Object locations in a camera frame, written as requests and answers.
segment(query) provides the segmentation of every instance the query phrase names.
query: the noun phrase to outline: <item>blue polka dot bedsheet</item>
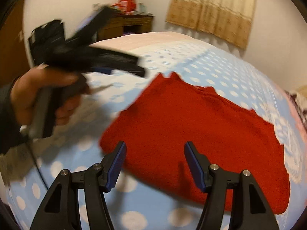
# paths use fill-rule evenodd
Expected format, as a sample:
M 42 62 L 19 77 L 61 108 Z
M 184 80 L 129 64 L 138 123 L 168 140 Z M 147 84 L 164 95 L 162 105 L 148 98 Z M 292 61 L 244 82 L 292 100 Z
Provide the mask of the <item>blue polka dot bedsheet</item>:
M 133 41 L 133 37 L 123 39 Z M 276 137 L 284 145 L 291 189 L 288 208 L 283 214 L 276 215 L 276 219 L 281 230 L 291 229 L 307 202 L 306 132 L 303 132 L 296 111 L 283 90 L 251 64 L 193 38 L 176 38 L 174 41 L 168 38 L 165 42 L 148 44 L 129 52 L 142 57 L 141 65 L 148 69 L 148 78 L 119 70 L 110 76 L 87 74 L 89 85 L 97 90 L 96 93 L 84 97 L 67 126 L 57 127 L 51 138 L 34 143 L 44 149 L 37 162 L 48 186 L 63 168 L 80 171 L 99 163 L 103 158 L 98 145 L 102 132 L 120 111 L 136 100 L 158 73 L 167 77 L 175 71 L 192 85 L 213 86 L 220 96 L 243 108 L 253 108 L 275 126 Z M 110 87 L 99 91 L 101 86 Z M 10 181 L 7 198 L 21 228 L 30 228 L 45 193 L 34 167 L 27 170 L 21 180 Z M 105 198 L 115 229 L 190 230 L 196 228 L 202 212 L 202 205 L 173 198 L 124 171 L 120 173 L 116 187 L 105 194 Z M 87 230 L 89 225 L 82 191 L 79 191 L 79 210 L 82 229 Z M 229 220 L 230 214 L 226 212 L 222 230 L 228 229 Z

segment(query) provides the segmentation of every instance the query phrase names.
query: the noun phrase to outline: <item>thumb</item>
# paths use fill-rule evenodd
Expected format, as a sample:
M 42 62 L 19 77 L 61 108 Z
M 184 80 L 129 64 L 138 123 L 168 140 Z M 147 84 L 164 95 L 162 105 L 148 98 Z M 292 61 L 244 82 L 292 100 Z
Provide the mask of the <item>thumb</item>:
M 33 68 L 27 74 L 31 84 L 38 89 L 45 86 L 68 86 L 76 82 L 79 78 L 75 73 L 68 73 L 51 67 L 44 69 Z

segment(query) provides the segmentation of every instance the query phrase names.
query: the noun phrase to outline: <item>black cable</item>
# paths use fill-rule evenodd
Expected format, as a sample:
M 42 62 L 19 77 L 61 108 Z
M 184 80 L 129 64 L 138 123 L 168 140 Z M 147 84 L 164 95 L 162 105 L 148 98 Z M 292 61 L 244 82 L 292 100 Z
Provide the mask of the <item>black cable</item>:
M 36 158 L 34 156 L 34 153 L 33 153 L 32 149 L 31 149 L 30 141 L 31 140 L 28 138 L 28 140 L 26 141 L 26 146 L 27 146 L 27 148 L 28 148 L 28 150 L 30 152 L 30 155 L 31 155 L 31 157 L 33 159 L 33 162 L 34 162 L 34 165 L 35 165 L 35 167 L 36 167 L 36 169 L 38 171 L 38 174 L 39 174 L 41 180 L 43 181 L 43 184 L 45 185 L 45 188 L 48 190 L 49 188 L 47 186 L 47 183 L 46 183 L 45 179 L 43 178 L 43 175 L 41 174 L 41 172 L 40 172 L 40 170 L 38 168 L 38 165 L 37 165 L 37 162 L 36 162 Z

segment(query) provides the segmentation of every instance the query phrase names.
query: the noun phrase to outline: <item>wooden door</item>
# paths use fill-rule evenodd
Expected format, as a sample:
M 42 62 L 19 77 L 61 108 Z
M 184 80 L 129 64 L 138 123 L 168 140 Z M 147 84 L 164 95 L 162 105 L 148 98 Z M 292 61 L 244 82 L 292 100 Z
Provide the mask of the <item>wooden door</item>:
M 0 87 L 30 68 L 23 41 L 24 0 L 19 0 L 0 30 Z

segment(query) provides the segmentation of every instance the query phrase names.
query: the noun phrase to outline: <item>blue gripper pad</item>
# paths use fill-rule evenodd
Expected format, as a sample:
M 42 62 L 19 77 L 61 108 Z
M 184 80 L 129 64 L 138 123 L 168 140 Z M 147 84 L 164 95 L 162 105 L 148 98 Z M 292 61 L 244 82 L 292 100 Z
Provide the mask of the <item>blue gripper pad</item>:
M 125 161 L 126 154 L 127 147 L 125 142 L 119 142 L 114 151 L 109 154 L 109 161 L 112 161 L 112 159 L 113 161 L 110 163 L 110 165 L 106 165 L 106 167 L 104 167 L 104 169 L 107 169 L 106 189 L 108 192 L 115 187 L 120 170 L 122 169 L 122 165 Z
M 192 142 L 185 143 L 184 152 L 194 183 L 196 184 L 196 187 L 198 187 L 204 193 L 206 190 L 205 174 L 198 159 L 196 158 L 196 155 L 199 153 Z

